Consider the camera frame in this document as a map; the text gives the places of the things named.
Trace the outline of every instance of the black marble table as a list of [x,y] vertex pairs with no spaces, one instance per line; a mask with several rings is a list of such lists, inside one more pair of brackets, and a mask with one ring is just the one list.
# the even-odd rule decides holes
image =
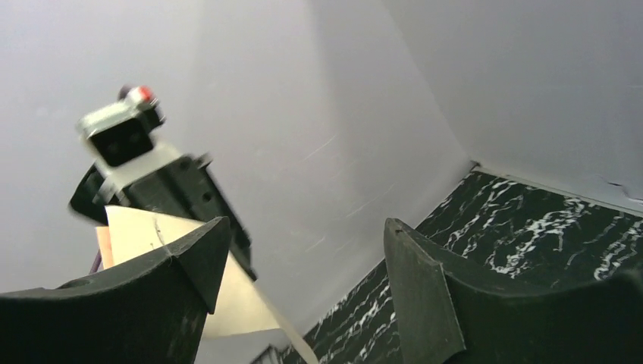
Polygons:
[[[568,287],[643,262],[641,224],[634,215],[473,171],[417,230],[516,280]],[[322,363],[401,363],[384,262],[306,340]],[[290,348],[283,359],[303,362]]]

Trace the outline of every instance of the gray wall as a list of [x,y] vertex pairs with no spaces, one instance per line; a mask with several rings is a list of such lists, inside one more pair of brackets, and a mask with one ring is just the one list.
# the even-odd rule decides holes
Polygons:
[[643,3],[382,2],[472,159],[641,211]]
[[[386,217],[419,223],[469,167],[377,2],[8,0],[0,24],[0,290],[86,274],[73,125],[123,82],[155,90],[182,150],[212,153],[259,285],[301,331],[381,261]],[[268,339],[199,360],[249,362]]]

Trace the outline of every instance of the folded paper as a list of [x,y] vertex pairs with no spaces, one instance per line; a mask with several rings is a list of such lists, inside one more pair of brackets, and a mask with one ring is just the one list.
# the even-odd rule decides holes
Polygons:
[[[156,212],[120,206],[107,206],[106,209],[109,227],[96,230],[105,268],[171,243],[201,225],[199,221]],[[228,253],[215,313],[205,320],[202,337],[213,339],[274,329],[284,331],[306,363],[319,363],[291,323],[266,299]]]

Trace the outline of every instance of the black marble surface with white veins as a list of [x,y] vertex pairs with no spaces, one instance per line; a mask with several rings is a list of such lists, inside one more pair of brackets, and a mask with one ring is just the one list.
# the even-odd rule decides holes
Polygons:
[[[559,288],[642,263],[641,224],[634,215],[473,171],[417,230],[490,270]],[[322,363],[402,363],[386,265],[364,278],[306,340]],[[286,350],[284,362],[303,361]]]

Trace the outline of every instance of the cream paper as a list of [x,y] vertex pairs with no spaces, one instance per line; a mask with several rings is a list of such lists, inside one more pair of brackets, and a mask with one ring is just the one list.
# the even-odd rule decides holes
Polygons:
[[[106,210],[108,231],[106,227],[97,229],[106,268],[171,243],[201,225],[199,221],[121,206],[107,206]],[[237,260],[228,253],[215,313],[208,315],[205,320],[203,338],[214,339],[276,328],[284,331],[306,363],[319,363],[310,346],[297,334],[291,323],[266,299]]]

